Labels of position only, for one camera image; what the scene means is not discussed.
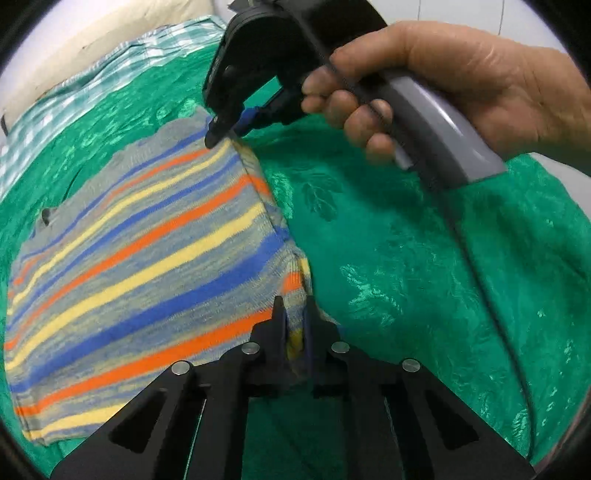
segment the gray handle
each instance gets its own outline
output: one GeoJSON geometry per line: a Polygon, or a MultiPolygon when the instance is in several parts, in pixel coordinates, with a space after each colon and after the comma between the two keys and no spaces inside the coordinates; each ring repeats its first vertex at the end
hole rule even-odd
{"type": "Polygon", "coordinates": [[[411,162],[428,162],[448,188],[506,171],[472,124],[445,98],[406,70],[389,69],[364,81],[374,98],[392,106],[395,140],[411,162]]]}

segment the checkered cloth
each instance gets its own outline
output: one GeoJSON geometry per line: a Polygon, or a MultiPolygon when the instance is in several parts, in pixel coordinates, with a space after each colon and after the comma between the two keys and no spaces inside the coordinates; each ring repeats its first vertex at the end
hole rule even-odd
{"type": "Polygon", "coordinates": [[[109,93],[151,67],[218,42],[224,29],[222,20],[213,16],[161,27],[122,43],[50,90],[17,120],[0,150],[0,202],[43,148],[109,93]]]}

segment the green fabric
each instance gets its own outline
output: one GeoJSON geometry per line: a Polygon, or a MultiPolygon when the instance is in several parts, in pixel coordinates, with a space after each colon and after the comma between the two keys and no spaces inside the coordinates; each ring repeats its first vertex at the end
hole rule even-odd
{"type": "MultiPolygon", "coordinates": [[[[202,102],[214,51],[209,47],[143,73],[67,127],[33,162],[0,205],[2,313],[9,265],[41,208],[60,203],[80,168],[70,194],[114,152],[190,115],[202,102]]],[[[251,103],[269,97],[273,87],[251,103]]],[[[253,132],[248,142],[310,260],[320,307],[339,321],[345,339],[377,358],[419,359],[525,453],[527,417],[517,383],[417,179],[367,165],[320,118],[253,132]]],[[[591,378],[591,224],[563,186],[527,155],[512,160],[508,174],[451,197],[531,383],[539,459],[564,432],[591,378]]],[[[2,417],[49,472],[74,442],[47,449],[25,442],[4,377],[0,384],[2,417]]],[[[341,476],[336,409],[302,407],[309,416],[300,423],[293,405],[308,404],[301,393],[293,395],[271,407],[254,404],[245,479],[319,478],[318,469],[322,478],[341,476]]]]}

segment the finger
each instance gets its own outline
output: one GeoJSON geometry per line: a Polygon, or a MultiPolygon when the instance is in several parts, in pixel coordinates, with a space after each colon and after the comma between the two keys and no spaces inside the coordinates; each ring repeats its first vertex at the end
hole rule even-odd
{"type": "Polygon", "coordinates": [[[301,110],[304,113],[320,113],[324,110],[326,98],[317,95],[310,95],[301,101],[301,110]]]}
{"type": "MultiPolygon", "coordinates": [[[[381,113],[386,122],[392,121],[392,109],[383,100],[374,100],[372,105],[381,113]]],[[[343,126],[349,141],[359,147],[365,148],[369,139],[382,131],[382,122],[376,117],[367,105],[363,105],[354,111],[343,126]]]]}
{"type": "Polygon", "coordinates": [[[358,108],[359,102],[355,95],[346,90],[337,90],[324,106],[324,117],[331,127],[343,128],[345,120],[358,108]]]}
{"type": "Polygon", "coordinates": [[[392,163],[395,154],[394,142],[387,134],[373,134],[365,147],[365,153],[370,163],[392,163]]]}
{"type": "MultiPolygon", "coordinates": [[[[408,57],[405,22],[362,35],[337,48],[330,61],[345,77],[356,81],[386,67],[402,66],[408,57]]],[[[313,71],[304,84],[305,95],[329,96],[341,89],[340,80],[326,66],[313,71]]]]}

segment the hand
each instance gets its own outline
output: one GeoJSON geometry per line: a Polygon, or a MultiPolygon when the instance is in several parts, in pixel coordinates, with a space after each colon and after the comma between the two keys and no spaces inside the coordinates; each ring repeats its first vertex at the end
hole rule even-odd
{"type": "MultiPolygon", "coordinates": [[[[358,80],[406,67],[444,92],[504,159],[561,145],[591,151],[591,91],[568,55],[439,22],[399,22],[338,48],[333,64],[358,80]]],[[[303,84],[302,109],[324,113],[369,158],[391,160],[392,140],[327,67],[303,84]]],[[[389,105],[374,105],[391,119],[389,105]]]]}

